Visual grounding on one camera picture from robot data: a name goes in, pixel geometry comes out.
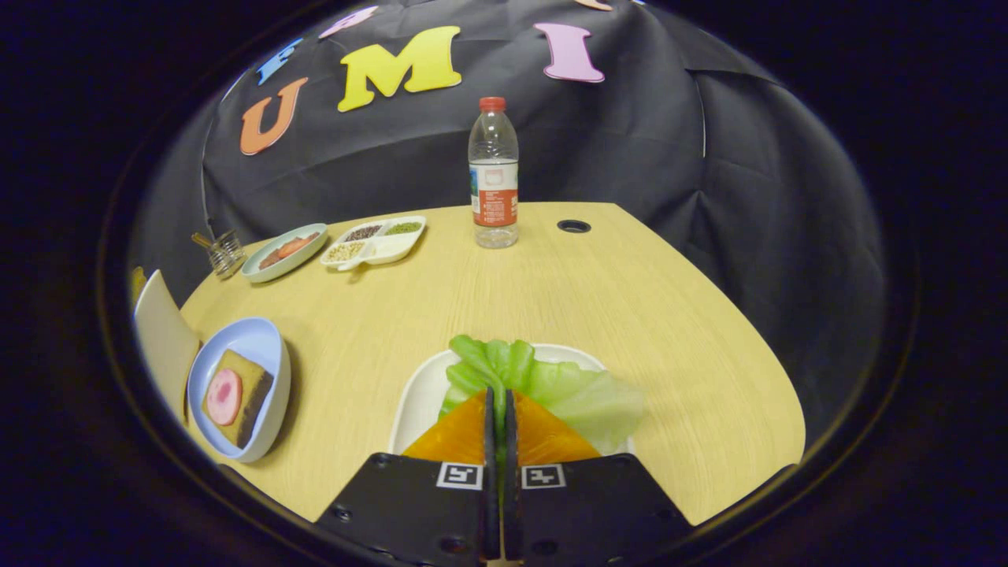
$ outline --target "letter m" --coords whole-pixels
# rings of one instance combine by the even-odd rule
[[[347,91],[337,108],[347,112],[370,104],[375,95],[368,90],[368,79],[381,94],[391,97],[409,70],[412,75],[405,88],[410,93],[458,85],[462,75],[452,69],[452,38],[459,31],[454,25],[424,29],[398,55],[378,44],[348,53],[340,61],[347,66]]]

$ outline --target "cake slice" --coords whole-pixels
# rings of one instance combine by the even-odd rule
[[[457,406],[403,451],[403,456],[482,465],[486,399],[484,389]]]
[[[233,350],[226,350],[203,398],[203,413],[235,447],[252,438],[273,375]]]
[[[562,420],[527,395],[514,392],[518,466],[594,459],[602,455]]]

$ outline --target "water bottle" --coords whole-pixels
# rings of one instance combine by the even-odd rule
[[[518,136],[502,97],[480,99],[469,134],[469,185],[476,243],[506,248],[518,240]]]

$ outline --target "pink sausage slice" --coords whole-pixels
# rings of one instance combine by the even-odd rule
[[[207,413],[219,426],[229,426],[238,417],[242,405],[242,379],[231,368],[222,368],[210,380]]]

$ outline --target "glass cup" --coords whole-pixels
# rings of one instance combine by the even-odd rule
[[[219,279],[231,277],[245,263],[245,248],[238,241],[234,230],[229,230],[214,241],[208,250],[210,265]]]

